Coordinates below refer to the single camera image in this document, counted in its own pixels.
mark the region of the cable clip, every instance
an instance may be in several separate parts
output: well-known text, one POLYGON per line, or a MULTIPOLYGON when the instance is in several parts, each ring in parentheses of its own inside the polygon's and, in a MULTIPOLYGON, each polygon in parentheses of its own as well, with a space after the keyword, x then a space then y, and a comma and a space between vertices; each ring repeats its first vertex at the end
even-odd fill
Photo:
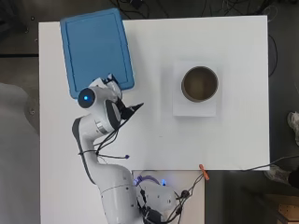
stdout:
POLYGON ((203 172, 203 175, 204 175, 204 177, 205 177, 205 180, 209 180, 209 177, 208 177, 208 174, 207 174, 207 172, 206 172, 206 170, 205 170, 204 165, 203 165, 203 164, 199 164, 199 168, 200 168, 201 171, 203 172))

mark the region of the white cloth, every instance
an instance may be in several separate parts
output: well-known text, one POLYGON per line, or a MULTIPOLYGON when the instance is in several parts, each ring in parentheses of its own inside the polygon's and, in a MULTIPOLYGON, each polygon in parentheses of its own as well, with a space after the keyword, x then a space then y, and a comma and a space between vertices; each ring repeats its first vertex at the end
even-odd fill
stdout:
POLYGON ((0 223, 40 223, 39 138, 24 115, 27 94, 0 83, 0 223))

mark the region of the blue tray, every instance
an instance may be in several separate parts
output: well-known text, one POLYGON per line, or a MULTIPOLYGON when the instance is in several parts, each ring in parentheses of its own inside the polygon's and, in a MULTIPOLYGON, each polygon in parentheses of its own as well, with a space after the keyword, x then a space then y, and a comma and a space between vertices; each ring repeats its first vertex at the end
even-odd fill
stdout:
POLYGON ((122 90, 134 78, 120 12, 116 8, 61 20, 70 94, 77 99, 95 79, 113 74, 122 90))

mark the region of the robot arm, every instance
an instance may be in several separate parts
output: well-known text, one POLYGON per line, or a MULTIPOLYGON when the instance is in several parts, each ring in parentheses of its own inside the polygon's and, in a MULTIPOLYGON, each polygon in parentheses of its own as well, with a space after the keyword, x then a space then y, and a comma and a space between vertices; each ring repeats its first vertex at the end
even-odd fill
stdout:
POLYGON ((76 119, 72 131, 87 176, 100 189, 108 223, 140 224, 143 221, 137 207, 135 186, 130 171, 116 164, 99 163, 93 151, 95 139, 119 128, 119 100, 119 95, 109 87, 90 87, 83 90, 78 97, 78 103, 90 114, 76 119))
POLYGON ((101 192, 102 204, 109 224, 161 224, 161 213, 174 205, 176 197, 174 191, 168 187, 162 187, 144 181, 139 184, 140 193, 136 195, 136 189, 132 175, 128 169, 116 164, 101 164, 94 150, 93 143, 108 133, 117 131, 121 126, 121 120, 128 120, 136 110, 142 106, 126 107, 121 98, 121 90, 113 76, 104 81, 103 88, 96 80, 91 87, 81 91, 78 103, 90 112, 89 115, 76 119, 73 124, 79 155, 87 176, 101 192), (143 208, 143 214, 139 212, 137 202, 143 208))

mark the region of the black cable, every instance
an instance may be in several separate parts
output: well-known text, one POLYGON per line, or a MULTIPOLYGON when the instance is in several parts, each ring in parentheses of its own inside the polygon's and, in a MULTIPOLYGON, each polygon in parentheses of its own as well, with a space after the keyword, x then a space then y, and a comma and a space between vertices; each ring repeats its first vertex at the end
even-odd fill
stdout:
POLYGON ((125 12, 125 13, 127 13, 127 12, 129 12, 129 13, 135 13, 135 14, 140 15, 143 19, 146 19, 146 16, 143 15, 143 14, 142 14, 141 12, 139 12, 139 11, 131 11, 131 10, 124 10, 124 9, 121 9, 120 0, 116 0, 116 2, 117 2, 117 4, 118 4, 118 8, 119 8, 120 10, 122 10, 123 12, 125 12))
POLYGON ((242 16, 244 15, 244 13, 242 13, 241 11, 239 11, 237 8, 233 7, 233 5, 231 5, 230 3, 228 3, 228 5, 229 5, 230 7, 232 7, 233 10, 236 11, 237 13, 239 13, 240 15, 242 15, 242 16))
POLYGON ((275 53, 276 53, 276 59, 275 59, 275 63, 274 63, 274 68, 273 68, 272 72, 269 75, 269 77, 271 77, 274 74, 274 72, 277 69, 277 67, 278 67, 278 47, 277 47, 277 43, 276 43, 275 39, 273 38, 273 36, 269 35, 269 37, 273 41, 274 48, 275 48, 275 53))
POLYGON ((112 2, 112 0, 109 0, 109 2, 116 8, 118 8, 120 10, 120 12, 122 12, 123 15, 125 15, 129 20, 131 20, 132 18, 127 15, 120 7, 118 7, 114 2, 112 2))
POLYGON ((168 217, 168 219, 167 219, 167 223, 169 223, 170 220, 174 220, 178 215, 181 214, 184 204, 186 203, 186 201, 187 201, 189 198, 192 197, 192 195, 193 195, 193 190, 194 190, 195 186, 201 181, 201 179, 202 179, 203 177, 204 177, 204 175, 199 175, 199 176, 195 179, 195 181, 194 181, 192 187, 190 187, 188 190, 186 190, 186 191, 188 191, 188 192, 191 191, 192 193, 185 194, 185 195, 184 195, 184 198, 182 198, 181 196, 178 197, 178 199, 179 199, 179 200, 182 199, 182 201, 179 201, 179 204, 178 204, 178 205, 175 207, 175 209, 171 212, 171 214, 169 215, 169 217, 168 217))
POLYGON ((158 6, 160 7, 161 11, 165 14, 165 16, 166 16, 167 18, 169 18, 169 14, 168 14, 167 11, 165 10, 165 8, 162 6, 160 0, 156 0, 156 2, 157 2, 157 4, 158 4, 158 6))
POLYGON ((260 168, 264 168, 264 167, 273 165, 273 164, 277 163, 278 161, 283 161, 283 160, 293 159, 293 158, 299 158, 299 155, 296 155, 296 156, 288 156, 288 157, 281 157, 281 158, 279 158, 278 160, 275 160, 275 161, 270 162, 269 164, 262 165, 262 166, 257 166, 257 167, 250 168, 250 169, 247 169, 247 170, 242 170, 242 171, 245 172, 245 171, 252 171, 252 170, 256 170, 256 169, 260 169, 260 168))
POLYGON ((145 1, 143 1, 143 4, 147 7, 147 19, 149 19, 150 18, 150 7, 145 1))
POLYGON ((237 4, 238 0, 235 0, 235 2, 233 3, 233 5, 231 6, 230 9, 228 9, 225 13, 224 16, 226 16, 233 8, 235 8, 235 4, 237 4))
POLYGON ((249 15, 251 0, 249 0, 249 4, 247 5, 246 15, 249 15))
POLYGON ((203 17, 203 16, 204 16, 205 10, 206 10, 206 0, 205 0, 205 4, 204 4, 204 9, 203 9, 202 14, 201 14, 200 17, 203 17))
POLYGON ((236 3, 236 4, 246 3, 248 1, 249 0, 243 0, 243 1, 237 1, 237 2, 235 2, 235 1, 232 1, 232 0, 228 0, 228 2, 230 2, 230 3, 236 3))
POLYGON ((180 219, 181 219, 181 213, 179 214, 178 224, 179 224, 179 222, 180 222, 180 219))
POLYGON ((110 1, 110 3, 111 3, 114 7, 118 8, 118 9, 120 10, 120 12, 121 12, 123 15, 125 15, 129 20, 131 20, 132 18, 131 18, 127 13, 135 13, 135 14, 140 15, 143 19, 146 19, 146 16, 143 15, 143 14, 142 14, 141 12, 139 12, 139 11, 131 11, 131 10, 124 10, 124 9, 122 9, 122 8, 121 8, 121 5, 120 5, 120 0, 117 0, 117 4, 115 4, 114 2, 112 2, 112 0, 109 0, 109 1, 110 1))
POLYGON ((212 11, 212 5, 211 3, 209 3, 209 14, 211 15, 211 17, 213 17, 213 11, 212 11))

